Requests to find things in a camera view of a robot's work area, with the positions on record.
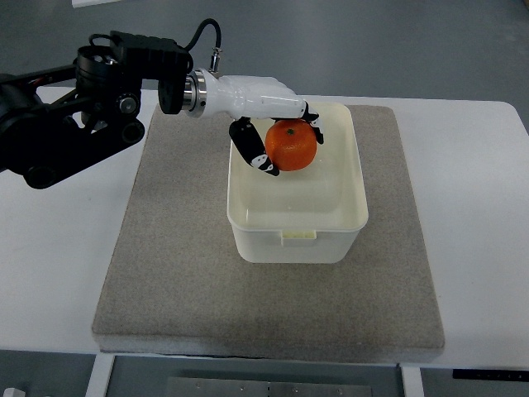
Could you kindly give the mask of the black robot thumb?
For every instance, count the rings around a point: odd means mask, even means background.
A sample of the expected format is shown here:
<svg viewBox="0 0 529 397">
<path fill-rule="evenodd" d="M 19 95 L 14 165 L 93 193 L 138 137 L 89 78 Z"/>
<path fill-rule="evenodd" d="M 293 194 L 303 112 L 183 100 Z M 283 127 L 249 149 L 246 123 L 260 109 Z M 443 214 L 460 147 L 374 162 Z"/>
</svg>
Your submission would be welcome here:
<svg viewBox="0 0 529 397">
<path fill-rule="evenodd" d="M 229 135 L 248 165 L 269 175 L 279 175 L 278 167 L 268 157 L 260 134 L 248 117 L 233 121 L 229 127 Z"/>
</svg>

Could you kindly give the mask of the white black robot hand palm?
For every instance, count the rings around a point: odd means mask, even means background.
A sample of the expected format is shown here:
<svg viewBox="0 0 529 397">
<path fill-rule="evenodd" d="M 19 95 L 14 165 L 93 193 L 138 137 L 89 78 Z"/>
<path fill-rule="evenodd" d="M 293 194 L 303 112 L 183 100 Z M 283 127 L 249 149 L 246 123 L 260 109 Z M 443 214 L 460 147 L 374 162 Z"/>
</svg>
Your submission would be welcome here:
<svg viewBox="0 0 529 397">
<path fill-rule="evenodd" d="M 191 117 L 213 117 L 225 113 L 238 120 L 296 119 L 307 110 L 306 101 L 272 77 L 223 75 L 205 69 L 186 77 L 183 110 Z"/>
</svg>

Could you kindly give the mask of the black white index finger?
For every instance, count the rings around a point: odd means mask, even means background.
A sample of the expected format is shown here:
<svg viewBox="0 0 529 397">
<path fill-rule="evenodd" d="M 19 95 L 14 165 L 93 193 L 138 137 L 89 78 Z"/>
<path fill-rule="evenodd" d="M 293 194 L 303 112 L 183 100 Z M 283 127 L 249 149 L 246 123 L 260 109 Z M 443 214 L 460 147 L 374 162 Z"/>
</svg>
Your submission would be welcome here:
<svg viewBox="0 0 529 397">
<path fill-rule="evenodd" d="M 324 144 L 324 128 L 319 113 L 311 107 L 309 103 L 305 103 L 305 111 L 303 113 L 303 120 L 312 128 L 316 141 L 319 145 Z"/>
</svg>

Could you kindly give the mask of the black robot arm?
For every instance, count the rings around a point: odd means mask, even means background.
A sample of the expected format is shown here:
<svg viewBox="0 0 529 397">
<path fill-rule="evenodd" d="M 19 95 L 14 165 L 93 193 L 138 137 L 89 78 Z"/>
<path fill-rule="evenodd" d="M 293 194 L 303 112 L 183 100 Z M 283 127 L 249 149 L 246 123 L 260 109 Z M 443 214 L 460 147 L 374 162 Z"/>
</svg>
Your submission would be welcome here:
<svg viewBox="0 0 529 397">
<path fill-rule="evenodd" d="M 106 45 L 79 48 L 70 65 L 1 77 L 1 168 L 46 189 L 142 140 L 141 87 L 158 84 L 166 114 L 192 117 L 225 113 L 230 138 L 244 161 L 267 174 L 280 166 L 253 126 L 255 119 L 298 120 L 317 144 L 324 142 L 318 113 L 270 77 L 218 72 L 221 47 L 208 69 L 193 63 L 189 45 L 112 31 Z"/>
</svg>

